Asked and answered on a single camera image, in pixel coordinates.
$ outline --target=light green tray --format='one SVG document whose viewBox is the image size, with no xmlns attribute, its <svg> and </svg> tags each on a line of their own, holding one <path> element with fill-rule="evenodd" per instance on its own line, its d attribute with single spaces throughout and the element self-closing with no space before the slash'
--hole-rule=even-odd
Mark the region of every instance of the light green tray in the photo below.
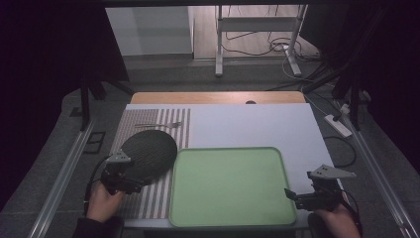
<svg viewBox="0 0 420 238">
<path fill-rule="evenodd" d="M 174 165 L 174 226 L 289 225 L 295 208 L 276 148 L 183 149 Z"/>
</svg>

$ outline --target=metal stand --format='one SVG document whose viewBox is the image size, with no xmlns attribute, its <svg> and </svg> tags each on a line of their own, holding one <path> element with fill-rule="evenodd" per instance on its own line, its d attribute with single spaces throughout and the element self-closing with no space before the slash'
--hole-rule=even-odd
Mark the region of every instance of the metal stand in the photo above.
<svg viewBox="0 0 420 238">
<path fill-rule="evenodd" d="M 305 13 L 306 5 L 300 5 L 299 12 L 297 13 L 296 22 L 293 27 L 290 43 L 288 46 L 283 46 L 284 52 L 286 53 L 287 60 L 290 64 L 291 70 L 294 76 L 302 76 L 299 66 L 296 63 L 296 58 L 293 53 L 294 44 L 296 43 L 297 36 L 299 35 L 300 27 L 302 26 L 303 14 Z"/>
<path fill-rule="evenodd" d="M 217 49 L 216 49 L 216 76 L 223 75 L 223 32 L 291 32 L 292 36 L 288 47 L 284 47 L 287 60 L 295 76 L 301 76 L 302 72 L 296 63 L 294 56 L 294 44 L 299 29 L 302 25 L 306 5 L 300 5 L 297 17 L 229 17 L 223 18 L 222 5 L 219 5 L 217 19 Z"/>
<path fill-rule="evenodd" d="M 356 46 L 355 50 L 353 51 L 352 55 L 350 56 L 348 62 L 338 69 L 337 71 L 333 72 L 332 74 L 324 77 L 323 79 L 305 87 L 302 89 L 303 93 L 309 93 L 316 88 L 324 85 L 325 83 L 340 77 L 336 86 L 333 89 L 333 98 L 335 99 L 343 99 L 347 92 L 352 89 L 351 92 L 351 105 L 350 105 L 350 119 L 352 124 L 355 128 L 359 131 L 359 122 L 358 122 L 358 111 L 359 111 L 359 89 L 360 89 L 360 79 L 359 75 L 362 72 L 363 65 L 361 65 L 358 60 L 360 60 L 363 56 L 363 52 L 368 46 L 368 42 L 371 36 L 374 33 L 377 25 L 379 24 L 380 20 L 382 19 L 383 15 L 386 12 L 387 5 L 378 5 L 374 6 L 371 10 L 372 17 L 367 25 L 366 30 L 361 36 L 358 45 Z"/>
<path fill-rule="evenodd" d="M 131 96 L 134 95 L 135 91 L 123 85 L 121 82 L 116 81 L 116 80 L 111 80 L 107 78 L 105 75 L 100 75 L 100 76 L 104 77 L 106 82 L 117 87 L 118 89 L 128 93 Z M 92 92 L 93 97 L 97 100 L 103 100 L 106 97 L 106 92 L 105 92 L 104 87 L 101 84 L 101 81 L 99 79 L 89 79 L 89 78 L 83 75 L 80 82 L 80 98 L 81 98 L 81 112 L 82 112 L 82 125 L 80 128 L 80 131 L 84 131 L 90 121 L 89 89 Z"/>
</svg>

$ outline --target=white stand leg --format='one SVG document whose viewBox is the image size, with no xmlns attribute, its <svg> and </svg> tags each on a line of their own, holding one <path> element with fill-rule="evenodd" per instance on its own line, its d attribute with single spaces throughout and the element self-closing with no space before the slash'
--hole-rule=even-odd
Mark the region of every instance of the white stand leg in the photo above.
<svg viewBox="0 0 420 238">
<path fill-rule="evenodd" d="M 302 76 L 302 72 L 299 69 L 299 66 L 296 63 L 296 57 L 294 55 L 294 44 L 296 43 L 297 36 L 299 35 L 300 26 L 302 25 L 303 15 L 305 14 L 306 5 L 300 5 L 299 12 L 296 17 L 296 22 L 293 27 L 293 32 L 290 38 L 290 43 L 288 46 L 284 46 L 284 51 L 287 56 L 287 60 L 290 64 L 291 70 L 293 71 L 294 76 Z"/>
<path fill-rule="evenodd" d="M 223 75 L 222 21 L 222 5 L 219 5 L 219 17 L 217 19 L 216 76 Z"/>
</svg>

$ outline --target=striped cloth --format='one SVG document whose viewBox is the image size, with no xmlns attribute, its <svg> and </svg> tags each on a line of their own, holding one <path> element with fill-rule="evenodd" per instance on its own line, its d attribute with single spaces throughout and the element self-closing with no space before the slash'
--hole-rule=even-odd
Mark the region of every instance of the striped cloth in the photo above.
<svg viewBox="0 0 420 238">
<path fill-rule="evenodd" d="M 124 142 L 134 134 L 148 130 L 148 128 L 136 129 L 134 125 L 138 123 L 166 124 L 183 121 L 183 125 L 175 129 L 165 127 L 153 129 L 162 130 L 172 136 L 178 150 L 188 148 L 190 114 L 191 109 L 125 110 L 118 126 L 111 154 L 116 153 Z M 169 170 L 151 185 L 143 187 L 140 193 L 126 195 L 117 215 L 125 219 L 168 218 L 172 173 L 173 171 Z"/>
</svg>

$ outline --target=cable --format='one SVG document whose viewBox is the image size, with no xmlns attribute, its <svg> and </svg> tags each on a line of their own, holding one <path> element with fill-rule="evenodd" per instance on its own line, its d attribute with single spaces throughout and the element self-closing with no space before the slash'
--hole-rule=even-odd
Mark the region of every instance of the cable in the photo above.
<svg viewBox="0 0 420 238">
<path fill-rule="evenodd" d="M 342 192 L 344 192 L 346 195 L 348 195 L 352 201 L 355 203 L 355 207 L 356 207 L 356 211 L 353 210 L 353 208 L 349 205 L 348 202 L 344 201 L 344 199 L 342 199 L 341 203 L 349 210 L 349 212 L 352 214 L 353 216 L 353 221 L 356 224 L 356 227 L 358 227 L 359 233 L 361 235 L 361 237 L 363 237 L 364 234 L 364 229 L 362 227 L 362 223 L 361 223 L 361 214 L 359 211 L 359 206 L 358 203 L 356 202 L 355 198 L 352 196 L 351 193 L 349 193 L 348 191 L 341 189 Z"/>
<path fill-rule="evenodd" d="M 274 50 L 275 50 L 275 48 L 270 48 L 270 50 L 269 50 L 268 52 L 266 52 L 266 53 L 261 53 L 261 54 L 251 54 L 251 53 L 245 53 L 245 52 L 241 52 L 241 51 L 228 50 L 228 49 L 226 49 L 226 48 L 225 48 L 225 46 L 223 46 L 223 45 L 222 45 L 222 48 L 223 48 L 225 51 L 227 51 L 227 52 L 241 53 L 241 54 L 248 55 L 248 56 L 253 56 L 253 57 L 260 57 L 260 56 L 266 55 L 266 54 L 268 54 L 268 53 L 270 53 L 270 52 L 272 52 L 272 51 L 274 51 Z"/>
<path fill-rule="evenodd" d="M 353 151 L 353 157 L 352 157 L 352 159 L 350 160 L 350 162 L 349 162 L 349 163 L 347 163 L 347 164 L 344 164 L 344 165 L 335 166 L 336 168 L 345 168 L 345 167 L 349 167 L 349 166 L 352 166 L 352 165 L 356 162 L 356 159 L 357 159 L 357 157 L 358 157 L 358 154 L 356 153 L 356 149 L 355 149 L 355 148 L 352 146 L 352 144 L 350 144 L 348 141 L 344 140 L 343 138 L 336 137 L 336 136 L 324 137 L 323 139 L 324 139 L 324 141 L 325 141 L 325 140 L 328 140 L 328 139 L 337 139 L 337 140 L 340 140 L 340 141 L 342 141 L 342 142 L 346 143 L 346 144 L 350 147 L 350 149 L 352 149 L 352 151 Z"/>
<path fill-rule="evenodd" d="M 292 75 L 288 74 L 288 73 L 286 72 L 286 70 L 284 69 L 284 63 L 286 62 L 286 60 L 287 60 L 287 58 L 284 58 L 284 60 L 283 60 L 283 62 L 282 62 L 282 64 L 281 64 L 281 67 L 282 67 L 282 69 L 283 69 L 283 72 L 284 72 L 284 74 L 286 74 L 286 76 L 288 76 L 288 77 L 290 77 L 290 78 L 297 79 L 297 80 L 301 80 L 301 81 L 310 81 L 310 82 L 312 82 L 312 80 L 311 80 L 311 79 L 308 79 L 308 78 L 302 78 L 302 77 L 295 77 L 295 76 L 292 76 Z"/>
<path fill-rule="evenodd" d="M 316 77 L 324 74 L 328 69 L 327 62 L 322 61 L 322 63 L 307 77 L 307 79 L 315 79 Z"/>
<path fill-rule="evenodd" d="M 325 113 L 323 110 L 321 110 L 317 105 L 315 105 L 315 103 L 311 100 L 311 99 L 309 99 L 309 97 L 307 97 L 305 94 L 303 94 L 303 92 L 302 92 L 302 95 L 316 108 L 316 109 L 318 109 L 318 111 L 320 111 L 320 112 L 322 112 L 324 115 L 326 115 L 326 116 L 328 116 L 328 114 L 327 113 Z"/>
<path fill-rule="evenodd" d="M 268 11 L 265 13 L 265 17 L 266 16 L 269 16 L 269 8 L 270 8 L 271 6 L 270 5 L 268 5 Z"/>
<path fill-rule="evenodd" d="M 339 109 L 337 109 L 336 108 L 336 106 L 334 106 L 334 104 L 332 103 L 332 102 L 330 102 L 327 98 L 325 98 L 325 97 L 323 97 L 323 96 L 321 96 L 321 95 L 319 95 L 318 93 L 316 93 L 316 92 L 312 92 L 313 94 L 315 94 L 315 95 L 317 95 L 318 97 L 320 97 L 320 98 L 322 98 L 322 99 L 324 99 L 326 102 L 328 102 L 328 104 L 330 104 L 339 114 L 340 114 L 340 116 L 342 115 L 342 112 L 339 110 Z"/>
<path fill-rule="evenodd" d="M 225 32 L 225 37 L 226 37 L 227 40 L 231 41 L 231 40 L 235 40 L 237 38 L 245 37 L 247 35 L 254 34 L 254 33 L 257 33 L 257 32 L 249 32 L 249 33 L 245 33 L 245 34 L 242 34 L 240 36 L 237 36 L 237 37 L 228 38 L 228 32 Z"/>
<path fill-rule="evenodd" d="M 280 39 L 282 39 L 282 40 L 290 40 L 290 38 L 276 38 L 276 39 L 274 39 L 274 40 L 270 41 L 270 40 L 269 40 L 270 36 L 271 36 L 271 33 L 269 33 L 269 34 L 268 34 L 268 38 L 267 38 L 266 40 L 267 40 L 267 42 L 268 42 L 268 43 L 270 43 L 271 45 L 272 45 L 272 44 L 275 44 L 275 42 L 274 42 L 274 41 L 277 41 L 277 40 L 280 40 Z M 302 44 L 300 44 L 300 42 L 299 42 L 299 41 L 295 41 L 295 43 L 296 43 L 297 45 L 299 45 L 299 53 L 296 51 L 296 49 L 293 49 L 293 52 L 294 52 L 294 54 L 296 55 L 296 57 L 297 57 L 299 60 L 301 60 L 301 61 L 303 61 L 303 62 L 309 62 L 309 61 L 320 61 L 320 60 L 321 60 L 321 57 L 320 57 L 320 56 L 316 56 L 316 57 L 313 57 L 313 56 L 304 56 L 304 55 L 302 54 Z"/>
<path fill-rule="evenodd" d="M 87 209 L 89 208 L 90 191 L 92 190 L 93 183 L 98 180 L 98 179 L 94 179 L 95 175 L 96 175 L 96 172 L 98 171 L 98 169 L 102 165 L 102 163 L 104 163 L 104 161 L 106 161 L 108 158 L 110 158 L 110 157 L 108 156 L 108 157 L 105 157 L 102 160 L 100 160 L 98 162 L 98 164 L 96 164 L 95 168 L 93 169 L 92 175 L 90 176 L 89 183 L 87 184 L 86 191 L 84 193 L 84 200 L 83 200 L 83 202 L 84 202 L 83 215 L 84 216 L 86 216 Z"/>
<path fill-rule="evenodd" d="M 278 87 L 270 88 L 270 89 L 267 89 L 266 91 L 276 91 L 277 89 L 281 89 L 281 88 L 288 87 L 288 86 L 293 86 L 293 85 L 296 85 L 298 83 L 300 83 L 300 82 L 293 82 L 293 83 L 286 84 L 286 85 L 283 85 L 283 86 L 278 86 Z"/>
</svg>

